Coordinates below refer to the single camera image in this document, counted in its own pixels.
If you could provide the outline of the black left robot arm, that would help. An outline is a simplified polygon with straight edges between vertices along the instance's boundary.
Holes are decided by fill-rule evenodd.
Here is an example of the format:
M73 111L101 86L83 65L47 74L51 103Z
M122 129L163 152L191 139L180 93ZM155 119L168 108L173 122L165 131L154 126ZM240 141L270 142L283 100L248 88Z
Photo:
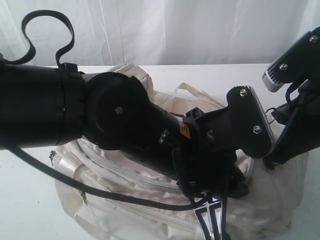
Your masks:
M0 63L0 147L43 173L100 198L169 211L194 210L206 239L228 240L227 198L244 178L236 149L216 147L217 130L229 129L229 108L197 109L182 120L151 102L135 76L97 75L75 64L58 68ZM104 150L176 180L189 205L173 205L103 191L36 160L24 148L86 138Z

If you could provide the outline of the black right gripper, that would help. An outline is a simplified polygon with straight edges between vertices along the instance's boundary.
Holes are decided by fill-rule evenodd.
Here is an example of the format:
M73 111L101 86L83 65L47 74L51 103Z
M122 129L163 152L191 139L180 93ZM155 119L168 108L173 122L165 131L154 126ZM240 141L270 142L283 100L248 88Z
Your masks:
M284 130L264 158L268 164L283 165L320 146L320 89L307 78L298 79L289 83L285 100L271 112L271 129Z

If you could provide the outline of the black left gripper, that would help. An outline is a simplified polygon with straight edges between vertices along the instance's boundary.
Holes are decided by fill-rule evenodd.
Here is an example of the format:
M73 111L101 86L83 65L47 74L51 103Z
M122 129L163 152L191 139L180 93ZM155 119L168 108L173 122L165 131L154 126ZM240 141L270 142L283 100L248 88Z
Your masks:
M178 186L189 198L191 208L206 240L229 240L227 232L228 198L249 193L245 176L236 165L237 146L232 133L228 107L204 113L198 108L183 118L195 129L195 147L189 157L183 145L172 151Z

